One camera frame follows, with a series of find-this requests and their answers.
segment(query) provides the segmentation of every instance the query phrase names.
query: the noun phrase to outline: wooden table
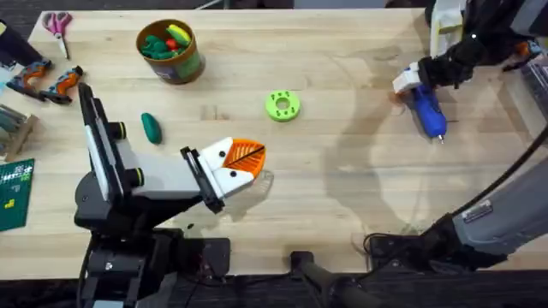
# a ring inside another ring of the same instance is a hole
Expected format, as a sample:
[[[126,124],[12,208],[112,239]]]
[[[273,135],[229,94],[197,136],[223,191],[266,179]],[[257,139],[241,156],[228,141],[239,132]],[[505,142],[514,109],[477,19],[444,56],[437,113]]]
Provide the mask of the wooden table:
[[[137,151],[178,155],[226,136],[266,145],[265,172],[225,212],[196,206],[164,224],[229,237],[233,274],[282,273],[293,250],[314,252],[329,270],[366,270],[364,234],[427,228],[491,183],[531,140],[498,68],[438,92],[450,121],[445,145],[428,140],[414,114],[390,98],[392,79],[428,46],[420,9],[73,14],[70,62],[34,28],[31,43],[57,65],[40,87],[81,65]],[[135,49],[137,32],[163,18],[196,32],[207,64],[192,84],[163,83]],[[301,97],[297,119],[268,118],[264,101],[276,89]],[[90,170],[80,106],[10,90],[1,101],[41,122],[21,156],[36,158],[27,226],[0,234],[0,279],[76,277],[89,238],[73,223],[74,189]],[[160,121],[163,145],[146,140],[142,112]],[[547,244],[534,241],[502,267],[548,268]]]

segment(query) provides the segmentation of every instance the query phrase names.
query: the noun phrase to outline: black mount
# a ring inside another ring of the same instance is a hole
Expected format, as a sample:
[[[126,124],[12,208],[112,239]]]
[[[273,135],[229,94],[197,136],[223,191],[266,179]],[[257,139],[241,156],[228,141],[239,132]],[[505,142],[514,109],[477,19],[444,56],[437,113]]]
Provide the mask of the black mount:
[[[388,264],[383,270],[400,273],[459,274],[489,268],[507,259],[506,255],[479,252],[462,244],[451,214],[442,216],[421,235],[373,236],[368,246],[374,269]]]

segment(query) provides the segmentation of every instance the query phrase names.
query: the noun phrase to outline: orange and white object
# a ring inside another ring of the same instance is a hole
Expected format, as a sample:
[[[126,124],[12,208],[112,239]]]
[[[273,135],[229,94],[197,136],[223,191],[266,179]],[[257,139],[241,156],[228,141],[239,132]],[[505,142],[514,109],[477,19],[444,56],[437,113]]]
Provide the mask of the orange and white object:
[[[198,160],[218,198],[251,185],[265,165],[264,145],[247,139],[222,139],[200,151]]]

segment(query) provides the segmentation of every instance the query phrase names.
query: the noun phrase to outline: black cable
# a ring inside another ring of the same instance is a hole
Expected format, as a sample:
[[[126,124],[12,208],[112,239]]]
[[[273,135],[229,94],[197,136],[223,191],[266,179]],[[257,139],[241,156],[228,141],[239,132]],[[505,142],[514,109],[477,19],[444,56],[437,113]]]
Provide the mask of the black cable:
[[[526,149],[523,154],[513,163],[504,173],[496,179],[492,184],[487,187],[483,192],[480,192],[477,196],[472,198],[472,200],[468,201],[465,205],[461,206],[457,210],[455,210],[452,215],[457,216],[461,214],[463,211],[468,210],[469,208],[476,205],[481,199],[483,199],[485,196],[487,196],[489,193],[492,193],[497,187],[499,187],[501,184],[503,184],[510,176],[514,174],[532,155],[535,151],[537,151],[540,146],[546,141],[548,138],[548,125],[542,130],[542,132],[539,133],[539,136],[533,141],[533,143]]]
[[[282,275],[275,275],[275,276],[272,276],[272,277],[261,278],[261,279],[257,279],[257,280],[254,280],[254,281],[248,281],[248,282],[245,282],[245,283],[242,283],[242,284],[238,284],[238,287],[251,287],[251,286],[254,286],[256,284],[263,283],[263,282],[280,280],[280,279],[284,279],[284,278],[287,278],[287,277],[289,277],[289,273],[282,274]],[[185,279],[186,281],[192,282],[194,284],[198,284],[202,287],[233,287],[233,286],[235,286],[234,282],[232,282],[232,281],[231,282],[221,282],[221,283],[211,284],[211,283],[195,280],[192,277],[189,277],[189,276],[186,276],[186,275],[182,275],[182,278]]]
[[[78,288],[76,289],[76,308],[82,307],[82,289],[84,288],[84,276],[86,275],[87,264],[89,263],[89,256],[92,253],[93,246],[95,245],[95,240],[97,235],[92,233],[92,237],[87,243],[86,254],[84,254],[84,260],[80,267],[80,274],[78,275]]]
[[[243,283],[239,287],[251,287],[251,286],[254,286],[256,284],[263,283],[263,282],[281,280],[281,279],[284,279],[284,278],[287,278],[287,277],[289,277],[289,273],[286,273],[286,274],[283,274],[283,275],[275,275],[275,276],[272,276],[272,277],[266,277],[266,278],[262,278],[262,279],[257,279],[255,281],[249,281],[249,282]]]
[[[190,300],[192,300],[192,297],[194,296],[194,293],[196,292],[196,289],[198,289],[199,284],[194,283],[194,287],[192,288],[192,291],[190,291],[190,294],[187,297],[187,301],[185,302],[184,308],[188,308],[190,305]]]
[[[384,236],[384,237],[390,237],[390,236],[393,236],[393,237],[398,237],[399,235],[394,235],[394,234],[387,234],[387,233],[380,233],[380,232],[374,232],[374,233],[371,233],[371,234],[368,234],[366,235],[366,237],[363,239],[363,251],[364,253],[369,256],[369,257],[382,257],[382,256],[373,256],[372,253],[371,253],[371,249],[367,248],[367,243],[369,242],[369,240],[373,237],[373,236]]]

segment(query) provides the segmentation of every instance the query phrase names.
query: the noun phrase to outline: cutting mat grid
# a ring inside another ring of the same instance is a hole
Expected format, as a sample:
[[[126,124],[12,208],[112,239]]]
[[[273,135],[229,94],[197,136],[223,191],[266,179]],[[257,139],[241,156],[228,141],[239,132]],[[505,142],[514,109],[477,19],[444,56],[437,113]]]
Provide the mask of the cutting mat grid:
[[[34,159],[0,166],[0,231],[25,226]]]

